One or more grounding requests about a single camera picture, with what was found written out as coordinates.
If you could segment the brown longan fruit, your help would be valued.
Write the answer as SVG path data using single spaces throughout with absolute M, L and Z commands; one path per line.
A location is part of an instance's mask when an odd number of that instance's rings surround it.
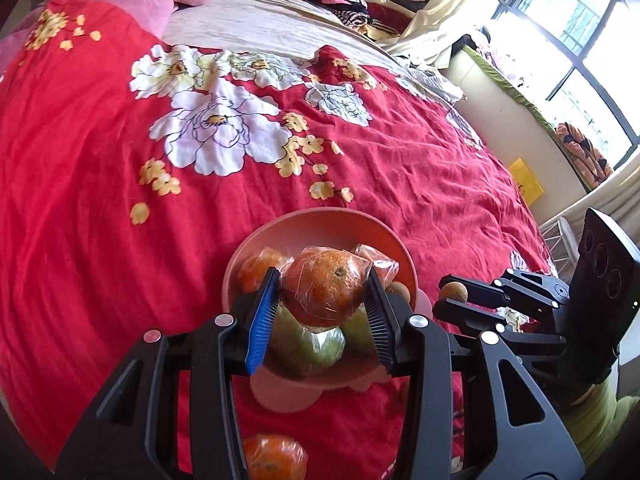
M 438 300 L 444 301 L 451 299 L 459 302 L 467 302 L 469 299 L 469 292 L 465 284 L 457 281 L 446 283 L 439 289 Z
M 386 287 L 386 292 L 388 294 L 401 296 L 401 298 L 407 304 L 410 304 L 411 294 L 410 294 L 410 290 L 405 284 L 402 284 L 401 282 L 398 282 L 398 281 L 393 281 Z

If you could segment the orange tangerine large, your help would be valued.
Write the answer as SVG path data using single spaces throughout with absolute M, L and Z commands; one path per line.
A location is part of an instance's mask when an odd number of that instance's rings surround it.
M 343 324 L 362 304 L 371 263 L 344 249 L 306 247 L 281 278 L 285 307 L 299 323 Z

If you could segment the yellow bag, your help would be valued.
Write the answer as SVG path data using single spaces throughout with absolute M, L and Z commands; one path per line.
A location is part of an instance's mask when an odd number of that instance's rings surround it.
M 509 167 L 509 171 L 528 206 L 532 206 L 538 198 L 544 195 L 544 189 L 523 159 L 518 158 Z

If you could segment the wrapped green fruit right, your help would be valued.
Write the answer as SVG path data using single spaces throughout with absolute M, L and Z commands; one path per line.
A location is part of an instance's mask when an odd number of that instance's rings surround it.
M 352 353 L 370 356 L 375 352 L 370 324 L 366 307 L 360 307 L 342 325 L 341 330 L 345 336 L 346 348 Z

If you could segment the wrapped green fruit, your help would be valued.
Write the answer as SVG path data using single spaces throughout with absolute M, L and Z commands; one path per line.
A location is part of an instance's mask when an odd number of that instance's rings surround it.
M 346 347 L 339 327 L 310 327 L 300 324 L 282 302 L 272 324 L 269 347 L 289 375 L 321 373 L 337 363 Z
M 352 353 L 370 356 L 375 352 L 370 324 L 366 307 L 360 307 L 342 325 L 341 330 L 345 336 L 346 348 Z

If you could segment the orange patterned cushion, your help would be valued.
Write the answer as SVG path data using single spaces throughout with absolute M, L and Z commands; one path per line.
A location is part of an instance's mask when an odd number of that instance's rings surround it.
M 555 128 L 555 134 L 570 153 L 573 164 L 590 190 L 612 176 L 613 169 L 606 158 L 577 127 L 568 122 L 560 122 Z

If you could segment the pink footed fruit bowl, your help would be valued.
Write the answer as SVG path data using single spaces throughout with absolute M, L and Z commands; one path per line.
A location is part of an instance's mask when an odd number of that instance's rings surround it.
M 404 295 L 416 313 L 432 313 L 408 248 L 389 226 L 364 212 L 311 208 L 258 228 L 228 261 L 224 308 L 255 285 L 267 266 L 283 273 L 281 309 L 250 388 L 257 402 L 274 412 L 304 410 L 326 391 L 364 391 L 386 382 L 363 311 L 369 275 L 378 274 Z

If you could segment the wrapped green fruit left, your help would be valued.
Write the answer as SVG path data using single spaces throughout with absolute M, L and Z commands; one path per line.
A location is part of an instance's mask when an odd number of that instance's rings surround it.
M 300 324 L 282 302 L 272 324 L 269 347 L 289 375 L 321 373 L 337 363 L 346 347 L 339 327 L 310 327 Z

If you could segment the red floral bedspread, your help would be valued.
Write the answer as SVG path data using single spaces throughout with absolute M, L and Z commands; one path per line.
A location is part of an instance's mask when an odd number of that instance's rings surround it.
M 1 78 L 1 388 L 40 460 L 146 330 L 215 315 L 232 252 L 292 211 L 378 218 L 430 296 L 446 274 L 548 272 L 509 171 L 447 115 L 334 47 L 166 44 L 50 0 Z

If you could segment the cream curtain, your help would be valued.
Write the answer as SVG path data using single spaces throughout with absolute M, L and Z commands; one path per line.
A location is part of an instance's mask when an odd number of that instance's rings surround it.
M 497 4 L 498 0 L 430 0 L 398 38 L 383 42 L 383 49 L 412 65 L 446 68 L 454 43 L 488 22 Z

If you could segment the beige bed sheet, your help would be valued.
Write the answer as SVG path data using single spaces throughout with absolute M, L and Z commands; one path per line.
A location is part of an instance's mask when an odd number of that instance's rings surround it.
M 304 0 L 207 0 L 171 14 L 160 39 L 302 60 L 330 46 L 358 64 L 385 67 L 394 74 L 404 70 L 374 42 Z

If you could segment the pink plush blanket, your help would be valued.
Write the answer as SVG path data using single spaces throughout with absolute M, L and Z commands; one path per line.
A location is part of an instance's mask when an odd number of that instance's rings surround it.
M 124 12 L 134 18 L 138 25 L 160 37 L 165 30 L 171 13 L 175 11 L 174 0 L 96 0 L 118 6 Z M 40 14 L 47 7 L 45 3 L 37 6 L 26 18 L 23 18 L 9 33 L 1 40 L 1 73 L 11 64 L 12 60 L 21 51 L 23 44 L 36 27 Z

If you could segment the window with dark frame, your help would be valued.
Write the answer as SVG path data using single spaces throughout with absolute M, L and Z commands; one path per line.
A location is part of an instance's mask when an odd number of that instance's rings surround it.
M 542 116 L 570 122 L 614 168 L 639 147 L 634 11 L 623 0 L 497 0 L 492 27 L 515 84 Z

